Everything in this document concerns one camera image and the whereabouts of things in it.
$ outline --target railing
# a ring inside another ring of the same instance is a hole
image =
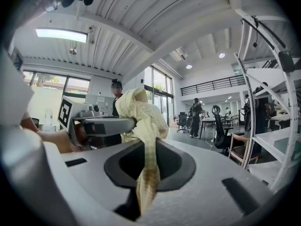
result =
[[[273,69],[273,68],[277,68],[279,65],[277,63],[277,60],[271,60],[271,61],[267,61],[265,62],[265,64],[263,65],[263,69]]]
[[[181,88],[182,96],[201,93],[209,90],[222,89],[227,87],[234,87],[238,85],[245,85],[245,79],[243,75],[232,76],[215,81],[209,81],[198,85],[192,85]]]

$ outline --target black shirt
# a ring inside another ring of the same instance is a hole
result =
[[[199,103],[193,103],[192,105],[192,112],[195,112],[195,116],[199,117],[199,114],[202,111],[202,106]]]
[[[116,106],[115,106],[116,101],[117,101],[118,99],[115,98],[114,101],[113,101],[113,113],[112,113],[113,116],[119,116],[119,114],[118,114],[118,112],[117,112],[117,109],[116,109]]]

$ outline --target towel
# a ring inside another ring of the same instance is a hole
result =
[[[140,139],[145,147],[145,165],[137,179],[136,194],[140,213],[149,207],[156,196],[160,172],[156,158],[156,138],[166,138],[168,125],[160,110],[148,104],[146,92],[142,88],[130,89],[116,101],[120,117],[133,117],[136,127],[128,133],[121,134],[122,142]]]

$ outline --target floor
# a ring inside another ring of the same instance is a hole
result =
[[[213,133],[212,133],[213,127],[211,125],[207,126],[205,128],[205,131],[203,129],[202,138],[200,140],[199,140],[199,138],[190,138],[189,131],[186,131],[185,133],[183,133],[182,131],[177,132],[177,130],[178,130],[178,128],[171,127],[169,129],[169,134],[168,134],[167,139],[183,142],[183,143],[186,143],[189,145],[194,145],[194,146],[201,147],[201,148],[208,149],[208,150],[210,150],[210,145],[212,145],[212,149],[211,149],[212,151],[217,151],[217,152],[222,151],[220,149],[217,149],[214,146],[214,143],[211,142],[211,139],[213,139]],[[243,132],[243,131],[244,131],[244,126],[235,125],[233,127],[233,129],[229,130],[229,133]]]
[[[170,127],[167,139],[183,142],[189,145],[201,147],[208,150],[210,150],[211,148],[211,151],[216,151],[218,153],[222,151],[221,149],[217,149],[214,143],[211,141],[211,139],[213,139],[213,133],[212,133],[213,127],[211,125],[208,125],[205,131],[203,129],[202,137],[200,140],[199,138],[190,138],[189,131],[183,133],[182,131],[177,132],[177,130],[178,128]],[[245,131],[244,125],[234,125],[233,129],[229,130],[229,133],[244,132],[244,131]],[[270,153],[268,153],[264,148],[262,148],[261,156],[257,163],[264,163],[264,162],[275,161],[275,160],[276,159]]]

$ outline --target greenery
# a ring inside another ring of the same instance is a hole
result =
[[[37,82],[38,87],[42,87],[46,81],[50,81],[52,83],[59,82],[59,79],[55,75],[51,75],[51,74],[39,73],[36,75],[36,77],[38,78],[38,82]]]
[[[155,85],[155,86],[154,86],[154,88],[156,88],[156,89],[159,89],[159,90],[161,90],[161,91],[164,91],[164,92],[166,92],[165,88],[163,88],[163,86],[162,86],[162,85]]]
[[[154,88],[166,92],[165,88],[163,88],[162,85],[155,85]],[[148,100],[152,100],[151,91],[148,91],[148,90],[147,90],[147,91],[146,91],[146,96],[147,96],[147,99],[148,99]]]

